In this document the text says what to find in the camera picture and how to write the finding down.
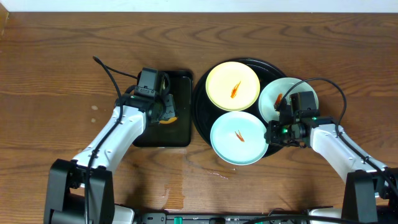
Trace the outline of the light blue plate front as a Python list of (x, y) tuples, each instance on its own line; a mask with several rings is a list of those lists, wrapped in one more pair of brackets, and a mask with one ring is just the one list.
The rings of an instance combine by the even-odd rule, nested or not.
[(224, 161), (238, 166), (253, 164), (268, 149), (266, 127), (254, 115), (234, 111), (221, 115), (210, 131), (211, 146)]

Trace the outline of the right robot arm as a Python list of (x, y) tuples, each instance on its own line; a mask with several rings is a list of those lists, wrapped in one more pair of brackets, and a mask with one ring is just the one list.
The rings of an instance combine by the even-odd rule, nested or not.
[(361, 149), (338, 122), (318, 110), (281, 114), (264, 135), (276, 146), (303, 146), (319, 153), (345, 182), (344, 220), (397, 223), (397, 169)]

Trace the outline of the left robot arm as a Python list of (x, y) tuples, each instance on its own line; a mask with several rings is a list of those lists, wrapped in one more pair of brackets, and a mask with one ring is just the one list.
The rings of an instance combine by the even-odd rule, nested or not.
[(52, 164), (44, 223), (133, 223), (134, 210), (114, 202), (114, 171), (146, 127), (173, 118), (175, 110), (171, 94), (120, 96), (97, 137), (72, 160)]

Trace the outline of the black round tray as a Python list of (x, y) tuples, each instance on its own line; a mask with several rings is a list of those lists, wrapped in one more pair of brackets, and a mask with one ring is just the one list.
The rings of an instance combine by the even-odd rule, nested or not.
[[(286, 77), (286, 74), (282, 70), (263, 60), (256, 58), (232, 58), (231, 61), (243, 63), (254, 70), (259, 78), (261, 89), (264, 89), (270, 82), (276, 79)], [(193, 123), (207, 144), (211, 144), (210, 132), (212, 125), (221, 115), (226, 113), (225, 110), (215, 106), (207, 96), (205, 83), (210, 71), (205, 72), (195, 85), (191, 102)]]

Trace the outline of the pale green plate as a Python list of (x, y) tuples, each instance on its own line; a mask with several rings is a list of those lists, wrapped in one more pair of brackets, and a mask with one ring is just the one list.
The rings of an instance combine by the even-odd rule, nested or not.
[[(279, 120), (279, 112), (276, 112), (274, 108), (274, 103), (277, 97), (282, 94), (284, 95), (292, 86), (298, 83), (300, 79), (298, 78), (279, 78), (270, 82), (266, 87), (261, 91), (259, 96), (259, 112), (265, 122), (269, 122), (271, 120)], [(308, 83), (301, 83), (296, 86), (286, 97), (287, 104), (290, 105), (290, 95), (293, 93), (298, 93), (301, 91), (312, 91), (315, 98), (315, 104), (317, 109), (319, 109), (318, 104), (318, 96), (315, 93), (315, 90)]]

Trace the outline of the green and yellow sponge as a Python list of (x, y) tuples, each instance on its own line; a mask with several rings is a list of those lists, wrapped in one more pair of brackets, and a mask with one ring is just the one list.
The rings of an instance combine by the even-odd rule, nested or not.
[(174, 117), (169, 118), (169, 119), (167, 119), (167, 120), (160, 120), (159, 123), (160, 123), (160, 124), (170, 124), (170, 123), (175, 122), (177, 119), (178, 119), (178, 118), (177, 118), (176, 116), (174, 116)]

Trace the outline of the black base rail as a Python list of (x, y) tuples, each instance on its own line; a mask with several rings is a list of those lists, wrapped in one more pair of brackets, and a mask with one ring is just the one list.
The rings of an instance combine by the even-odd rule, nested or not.
[(266, 217), (248, 214), (204, 214), (204, 213), (138, 213), (133, 219), (133, 224), (239, 224), (250, 220)]

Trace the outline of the black rectangular tray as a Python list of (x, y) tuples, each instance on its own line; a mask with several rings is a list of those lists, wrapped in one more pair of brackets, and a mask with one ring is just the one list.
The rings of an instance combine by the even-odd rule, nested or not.
[(186, 147), (191, 141), (192, 74), (188, 70), (169, 70), (170, 94), (177, 119), (169, 124), (151, 124), (134, 142), (136, 147)]

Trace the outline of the yellow plate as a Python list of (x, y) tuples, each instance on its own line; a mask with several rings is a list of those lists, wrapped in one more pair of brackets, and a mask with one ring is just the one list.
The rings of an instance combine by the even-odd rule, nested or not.
[(242, 111), (252, 106), (260, 92), (253, 69), (240, 62), (223, 62), (209, 72), (205, 89), (210, 101), (225, 111)]

